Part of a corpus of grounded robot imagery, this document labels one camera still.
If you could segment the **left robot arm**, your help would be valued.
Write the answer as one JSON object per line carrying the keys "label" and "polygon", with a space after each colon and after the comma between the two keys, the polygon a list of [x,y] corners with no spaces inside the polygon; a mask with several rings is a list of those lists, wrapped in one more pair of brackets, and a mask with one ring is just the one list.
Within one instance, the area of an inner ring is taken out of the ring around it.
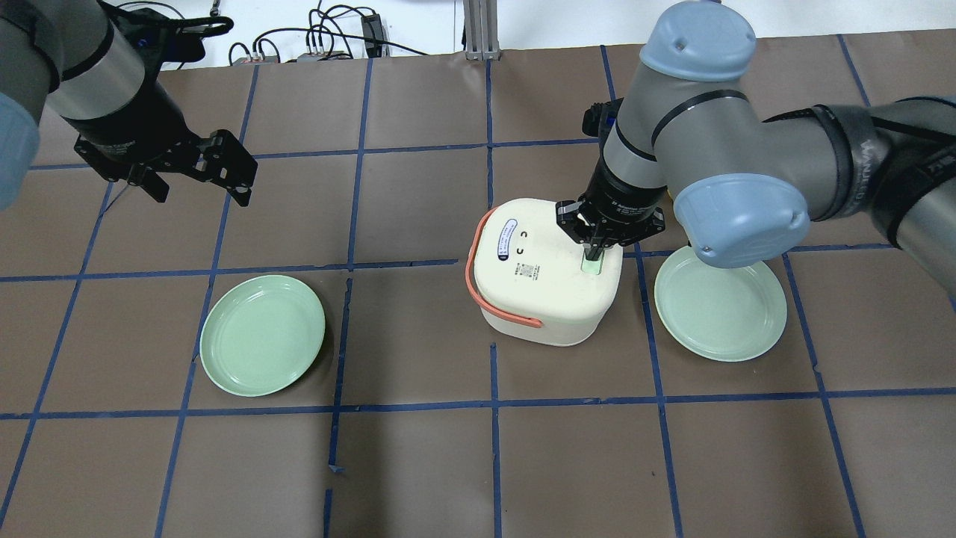
{"label": "left robot arm", "polygon": [[164,86],[167,59],[202,57],[202,40],[228,33],[222,15],[168,19],[102,1],[2,3],[2,208],[17,204],[50,107],[78,139],[75,152],[107,182],[124,182],[158,203],[163,173],[252,201],[258,163],[228,129],[192,132]]}

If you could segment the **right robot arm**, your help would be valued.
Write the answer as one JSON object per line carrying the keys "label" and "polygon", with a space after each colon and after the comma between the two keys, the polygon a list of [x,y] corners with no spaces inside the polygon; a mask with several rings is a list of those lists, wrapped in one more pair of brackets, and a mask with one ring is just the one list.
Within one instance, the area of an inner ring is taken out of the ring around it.
{"label": "right robot arm", "polygon": [[954,100],[814,105],[761,120],[739,85],[755,50],[751,25],[723,4],[663,11],[628,94],[585,116],[584,132],[601,139],[587,190],[556,206],[587,258],[661,232],[665,194],[713,267],[775,258],[813,222],[858,212],[912,258],[953,255]]}

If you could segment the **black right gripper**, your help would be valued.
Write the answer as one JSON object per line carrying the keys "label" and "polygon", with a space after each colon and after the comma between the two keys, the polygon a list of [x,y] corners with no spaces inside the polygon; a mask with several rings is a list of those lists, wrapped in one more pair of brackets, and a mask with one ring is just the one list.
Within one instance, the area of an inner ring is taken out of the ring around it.
{"label": "black right gripper", "polygon": [[580,197],[556,202],[556,223],[572,241],[586,246],[588,262],[597,262],[607,248],[626,247],[665,231],[659,210],[663,194],[664,187],[625,183],[600,161]]}

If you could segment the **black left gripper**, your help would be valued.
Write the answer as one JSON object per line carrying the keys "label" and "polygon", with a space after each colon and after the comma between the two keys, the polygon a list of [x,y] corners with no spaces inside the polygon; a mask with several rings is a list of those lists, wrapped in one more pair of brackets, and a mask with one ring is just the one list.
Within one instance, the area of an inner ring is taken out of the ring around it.
{"label": "black left gripper", "polygon": [[141,188],[164,203],[170,185],[161,173],[187,175],[224,188],[239,207],[248,207],[258,164],[226,129],[206,137],[192,132],[182,118],[151,123],[136,120],[75,120],[74,150],[102,179]]}

